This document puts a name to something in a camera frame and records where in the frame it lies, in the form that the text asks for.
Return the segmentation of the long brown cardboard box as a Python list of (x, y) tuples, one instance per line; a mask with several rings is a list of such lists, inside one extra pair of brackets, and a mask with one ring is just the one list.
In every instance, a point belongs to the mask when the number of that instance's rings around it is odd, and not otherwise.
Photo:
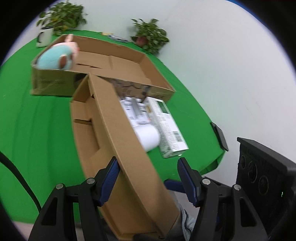
[(116, 157), (120, 173), (109, 200), (99, 208), (119, 240), (137, 233), (165, 237), (180, 209), (141, 146), (113, 85), (93, 74), (70, 103), (76, 149), (85, 177), (94, 177)]

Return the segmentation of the pig plush toy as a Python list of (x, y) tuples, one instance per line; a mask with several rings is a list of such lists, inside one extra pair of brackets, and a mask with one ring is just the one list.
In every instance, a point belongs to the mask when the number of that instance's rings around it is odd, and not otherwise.
[(79, 46), (73, 41), (73, 34), (66, 36), (64, 42), (57, 43), (46, 50), (36, 61), (36, 67), (44, 70), (70, 70), (79, 54)]

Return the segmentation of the black phone on table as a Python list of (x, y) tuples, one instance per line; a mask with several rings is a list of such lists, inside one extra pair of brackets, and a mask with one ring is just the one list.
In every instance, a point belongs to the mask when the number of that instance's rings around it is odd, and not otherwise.
[(227, 145), (227, 142), (226, 142), (226, 138), (224, 136), (224, 133), (223, 131), (217, 126), (217, 124), (211, 122), (210, 123), (216, 137), (217, 137), (217, 140), (219, 142), (219, 145), (220, 145), (220, 148), (225, 150), (226, 152), (229, 151), (229, 148), (228, 148), (228, 145)]

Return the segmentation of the green tablecloth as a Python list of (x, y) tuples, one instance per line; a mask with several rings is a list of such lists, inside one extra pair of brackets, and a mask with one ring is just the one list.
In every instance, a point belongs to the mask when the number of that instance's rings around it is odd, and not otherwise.
[[(75, 31), (74, 35), (111, 42), (90, 31)], [(73, 96), (31, 94), (31, 63), (41, 51), (32, 40), (1, 67), (1, 151), (17, 166), (39, 201), (44, 203), (56, 184), (76, 185), (86, 177), (73, 133), (70, 108)], [(189, 147), (184, 157), (202, 174), (215, 170), (224, 150), (220, 148), (210, 118), (158, 58), (147, 56), (175, 89), (166, 103)], [(177, 157), (163, 158), (159, 149), (146, 154), (162, 182), (178, 179)]]

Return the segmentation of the white green product box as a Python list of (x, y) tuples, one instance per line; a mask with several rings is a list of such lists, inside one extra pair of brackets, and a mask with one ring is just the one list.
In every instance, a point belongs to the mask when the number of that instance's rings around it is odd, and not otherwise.
[(144, 103), (152, 124), (159, 131), (159, 149), (163, 158), (181, 156), (189, 147), (166, 103), (153, 97), (147, 97)]

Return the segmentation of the white folding phone stand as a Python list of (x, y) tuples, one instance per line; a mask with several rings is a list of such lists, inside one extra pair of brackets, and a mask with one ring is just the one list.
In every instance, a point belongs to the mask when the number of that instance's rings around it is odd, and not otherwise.
[(132, 126), (147, 125), (151, 123), (146, 106), (144, 103), (141, 103), (141, 99), (126, 97), (119, 102)]

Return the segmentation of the large open cardboard tray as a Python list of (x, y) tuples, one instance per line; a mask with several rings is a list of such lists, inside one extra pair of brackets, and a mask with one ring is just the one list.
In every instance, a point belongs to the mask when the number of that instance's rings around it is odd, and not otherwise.
[[(46, 70), (38, 66), (39, 59), (54, 45), (76, 42), (77, 57), (67, 61), (71, 67)], [(83, 36), (62, 35), (38, 54), (31, 63), (32, 95), (72, 96), (88, 75), (111, 82), (119, 96), (155, 97), (168, 101), (175, 89), (146, 54), (116, 43)]]

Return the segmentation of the right potted green plant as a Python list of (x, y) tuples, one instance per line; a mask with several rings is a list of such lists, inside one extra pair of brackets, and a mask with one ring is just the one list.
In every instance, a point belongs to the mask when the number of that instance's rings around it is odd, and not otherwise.
[(159, 20), (151, 19), (146, 22), (142, 19), (131, 19), (135, 28), (135, 35), (131, 40), (145, 52), (157, 56), (160, 50), (170, 41), (167, 32), (159, 28)]

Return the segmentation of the potted green plant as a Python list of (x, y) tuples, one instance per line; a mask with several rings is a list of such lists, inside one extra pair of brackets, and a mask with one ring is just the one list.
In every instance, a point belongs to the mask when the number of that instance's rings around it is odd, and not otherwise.
[(142, 19), (131, 19), (135, 28), (135, 35), (131, 40), (145, 52), (157, 56), (160, 50), (170, 41), (167, 32), (159, 28), (159, 20), (151, 19), (146, 22)]
[(36, 26), (53, 28), (53, 35), (60, 36), (67, 30), (87, 24), (84, 6), (69, 1), (60, 1), (39, 14)]

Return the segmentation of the white enamel mug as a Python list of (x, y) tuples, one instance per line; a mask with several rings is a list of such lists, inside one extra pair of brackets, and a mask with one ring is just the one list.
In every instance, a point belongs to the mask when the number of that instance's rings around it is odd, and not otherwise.
[(38, 48), (47, 47), (51, 43), (53, 27), (42, 27), (37, 35), (36, 46)]

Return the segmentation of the small items on table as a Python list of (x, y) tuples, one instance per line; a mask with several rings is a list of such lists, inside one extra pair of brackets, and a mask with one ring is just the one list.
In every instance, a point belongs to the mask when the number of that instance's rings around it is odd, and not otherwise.
[(109, 39), (112, 39), (112, 40), (114, 40), (116, 42), (121, 42), (121, 43), (128, 43), (129, 42), (129, 40), (127, 40), (125, 38), (122, 38), (122, 37), (119, 37), (119, 36), (116, 36), (116, 35), (114, 35), (112, 33), (102, 32), (101, 35), (102, 36), (106, 36)]

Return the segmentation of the left potted green plant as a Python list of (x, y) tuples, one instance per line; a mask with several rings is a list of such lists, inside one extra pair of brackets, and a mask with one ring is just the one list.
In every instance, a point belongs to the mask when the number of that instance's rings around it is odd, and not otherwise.
[(36, 26), (53, 28), (53, 35), (60, 36), (67, 30), (87, 24), (84, 6), (69, 1), (60, 1), (39, 14)]

